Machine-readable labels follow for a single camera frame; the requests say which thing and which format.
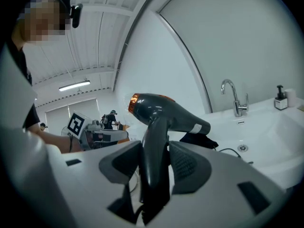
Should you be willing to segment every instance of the hair dryer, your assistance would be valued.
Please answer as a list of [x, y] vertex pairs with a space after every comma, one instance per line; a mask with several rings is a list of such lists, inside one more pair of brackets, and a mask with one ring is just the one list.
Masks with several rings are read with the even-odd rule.
[[147, 224], [170, 199], [168, 130], [208, 134], [210, 124], [164, 95], [134, 94], [128, 110], [148, 125], [139, 158], [142, 219]]
[[164, 95], [134, 94], [129, 104], [129, 112], [146, 125], [161, 117], [167, 119], [171, 131], [205, 135], [210, 132], [209, 123]]

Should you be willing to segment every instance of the fluorescent light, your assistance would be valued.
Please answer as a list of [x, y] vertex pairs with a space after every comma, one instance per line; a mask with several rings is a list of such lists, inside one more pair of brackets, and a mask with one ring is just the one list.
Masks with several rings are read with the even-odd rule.
[[77, 88], [77, 87], [80, 87], [80, 86], [86, 86], [86, 85], [89, 85], [89, 84], [90, 84], [90, 80], [86, 80], [86, 81], [79, 82], [79, 83], [76, 83], [76, 84], [71, 84], [71, 85], [68, 85], [68, 86], [60, 87], [59, 91], [65, 91], [65, 90], [68, 90], [68, 89], [73, 89], [73, 88]]

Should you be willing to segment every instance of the faucet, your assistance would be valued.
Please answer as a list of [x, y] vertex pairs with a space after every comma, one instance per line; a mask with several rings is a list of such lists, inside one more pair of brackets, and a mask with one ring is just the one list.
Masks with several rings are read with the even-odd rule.
[[232, 92], [233, 92], [233, 97], [234, 97], [234, 102], [233, 102], [233, 111], [234, 111], [234, 115], [236, 117], [241, 117], [242, 116], [242, 111], [247, 112], [249, 110], [249, 98], [248, 98], [248, 94], [246, 94], [246, 104], [241, 105], [239, 100], [238, 100], [238, 96], [237, 96], [237, 90], [236, 87], [234, 86], [233, 82], [230, 79], [225, 79], [222, 82], [222, 95], [225, 94], [225, 85], [226, 84], [230, 84], [231, 88], [232, 88]]

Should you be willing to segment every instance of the soap dispenser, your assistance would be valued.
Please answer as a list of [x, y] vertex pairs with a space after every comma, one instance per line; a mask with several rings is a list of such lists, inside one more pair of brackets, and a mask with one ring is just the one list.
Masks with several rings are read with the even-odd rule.
[[277, 93], [277, 97], [275, 98], [275, 108], [279, 110], [283, 110], [287, 108], [287, 97], [282, 92], [283, 86], [278, 85], [279, 93]]

